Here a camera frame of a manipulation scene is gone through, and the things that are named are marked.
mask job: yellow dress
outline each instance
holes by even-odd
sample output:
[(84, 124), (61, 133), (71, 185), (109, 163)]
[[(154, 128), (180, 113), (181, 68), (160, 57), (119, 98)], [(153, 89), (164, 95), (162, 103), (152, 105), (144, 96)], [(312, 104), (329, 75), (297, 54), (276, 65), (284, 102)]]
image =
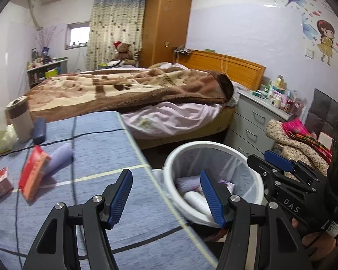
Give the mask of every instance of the yellow dress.
[(318, 44), (318, 48), (320, 51), (324, 54), (327, 55), (328, 57), (333, 57), (333, 50), (332, 50), (333, 42), (330, 38), (328, 37), (323, 37), (322, 38), (322, 43)]

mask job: curtain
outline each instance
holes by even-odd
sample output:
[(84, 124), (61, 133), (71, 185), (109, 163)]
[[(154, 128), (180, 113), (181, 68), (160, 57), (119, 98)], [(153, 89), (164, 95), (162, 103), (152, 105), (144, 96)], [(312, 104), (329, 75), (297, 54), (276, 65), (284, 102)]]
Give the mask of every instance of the curtain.
[(132, 46), (136, 53), (142, 47), (145, 0), (95, 0), (90, 17), (87, 45), (87, 70), (110, 62), (116, 54), (114, 43)]

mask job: wooden wardrobe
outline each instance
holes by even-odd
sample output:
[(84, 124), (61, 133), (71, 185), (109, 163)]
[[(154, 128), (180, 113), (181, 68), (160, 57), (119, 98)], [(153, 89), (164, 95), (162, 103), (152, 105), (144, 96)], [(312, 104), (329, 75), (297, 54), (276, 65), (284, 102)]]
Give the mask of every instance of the wooden wardrobe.
[(173, 47), (187, 39), (192, 0), (146, 0), (140, 66), (173, 61)]

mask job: trash can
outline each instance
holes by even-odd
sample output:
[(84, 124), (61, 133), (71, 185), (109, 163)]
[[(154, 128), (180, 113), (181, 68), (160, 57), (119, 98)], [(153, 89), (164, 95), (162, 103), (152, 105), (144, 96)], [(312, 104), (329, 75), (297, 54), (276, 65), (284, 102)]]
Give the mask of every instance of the trash can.
[(200, 175), (208, 169), (218, 181), (235, 185), (233, 194), (249, 203), (261, 204), (264, 185), (260, 175), (248, 167), (247, 158), (237, 150), (224, 144), (210, 141), (195, 141), (173, 150), (164, 164), (164, 187), (175, 207), (183, 216), (198, 224), (219, 227), (211, 216), (191, 207), (179, 194), (175, 186), (177, 178)]

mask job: wooden headboard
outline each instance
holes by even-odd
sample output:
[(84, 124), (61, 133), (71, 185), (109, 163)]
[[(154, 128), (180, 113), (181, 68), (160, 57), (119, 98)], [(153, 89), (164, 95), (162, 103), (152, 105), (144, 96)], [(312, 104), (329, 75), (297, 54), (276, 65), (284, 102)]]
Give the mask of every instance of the wooden headboard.
[(226, 75), (230, 80), (238, 82), (250, 90), (259, 88), (265, 71), (264, 66), (250, 61), (230, 56), (223, 57), (221, 54), (196, 50), (192, 51), (190, 56), (180, 55), (178, 63), (189, 69), (201, 71), (218, 70), (224, 73), (227, 69)]

